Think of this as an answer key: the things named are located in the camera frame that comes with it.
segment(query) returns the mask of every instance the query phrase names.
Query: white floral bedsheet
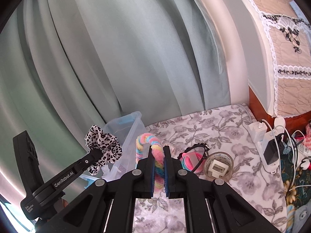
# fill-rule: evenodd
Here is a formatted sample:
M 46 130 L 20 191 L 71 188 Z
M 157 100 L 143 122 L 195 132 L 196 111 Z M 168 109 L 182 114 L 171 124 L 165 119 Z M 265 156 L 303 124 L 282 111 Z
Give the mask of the white floral bedsheet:
M 255 121 L 247 105 L 225 106 L 167 121 L 154 123 L 147 131 L 162 142 L 174 145 L 173 157 L 194 143 L 207 143 L 210 154 L 229 153 L 234 159 L 234 173 L 229 185 L 281 232 L 286 228 L 287 211 L 279 173 L 265 171 L 246 126 Z M 152 199 L 137 199 L 133 232 L 185 232 L 182 199 L 167 199 L 165 192 Z

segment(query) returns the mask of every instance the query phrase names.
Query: rainbow fluffy hair band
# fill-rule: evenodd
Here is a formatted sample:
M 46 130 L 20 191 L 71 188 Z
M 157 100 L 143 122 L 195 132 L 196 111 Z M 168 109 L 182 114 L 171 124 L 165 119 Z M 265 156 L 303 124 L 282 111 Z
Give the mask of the rainbow fluffy hair band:
M 155 191 L 160 192 L 164 186 L 164 151 L 159 139 L 151 133 L 144 133 L 136 139 L 136 164 L 143 158 L 143 144 L 151 144 L 151 153 L 155 158 Z

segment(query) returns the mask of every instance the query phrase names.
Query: leopard print scrunchie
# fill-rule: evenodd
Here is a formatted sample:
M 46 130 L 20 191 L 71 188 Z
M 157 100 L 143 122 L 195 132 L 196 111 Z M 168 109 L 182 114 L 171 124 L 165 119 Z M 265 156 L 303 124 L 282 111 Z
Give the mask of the leopard print scrunchie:
M 103 156 L 99 161 L 89 167 L 91 175 L 97 174 L 101 167 L 107 165 L 107 162 L 114 163 L 122 156 L 122 148 L 116 136 L 109 133 L 103 133 L 103 130 L 93 125 L 85 136 L 86 146 L 89 152 L 93 149 L 100 149 Z

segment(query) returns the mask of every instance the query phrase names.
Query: brown wood edge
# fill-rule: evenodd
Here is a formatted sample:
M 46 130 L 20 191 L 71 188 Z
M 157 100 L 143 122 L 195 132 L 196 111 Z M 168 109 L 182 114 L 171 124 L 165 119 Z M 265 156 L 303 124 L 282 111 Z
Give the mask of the brown wood edge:
M 271 117 L 270 115 L 267 114 L 263 106 L 261 105 L 260 101 L 254 94 L 254 92 L 249 88 L 249 109 L 253 113 L 254 117 L 256 118 L 257 121 L 261 119 L 265 119 L 268 121 L 268 123 L 273 127 L 274 123 L 274 117 Z M 286 122 L 286 129 L 290 134 L 292 134 L 295 130 L 301 130 L 302 132 L 305 133 L 305 128 L 308 123 L 310 123 L 311 120 L 311 111 L 299 115 L 297 117 L 290 117 L 290 118 L 285 118 Z

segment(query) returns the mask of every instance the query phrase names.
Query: black power adapter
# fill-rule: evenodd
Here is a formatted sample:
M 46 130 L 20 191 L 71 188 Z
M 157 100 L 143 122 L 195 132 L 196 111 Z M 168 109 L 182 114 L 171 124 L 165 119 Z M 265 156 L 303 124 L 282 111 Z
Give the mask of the black power adapter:
M 276 136 L 276 141 L 279 147 L 279 152 L 281 154 L 284 150 L 284 144 L 282 143 L 282 134 Z M 265 152 L 263 153 L 263 156 L 265 157 L 265 160 L 268 165 L 279 159 L 274 138 L 268 142 Z

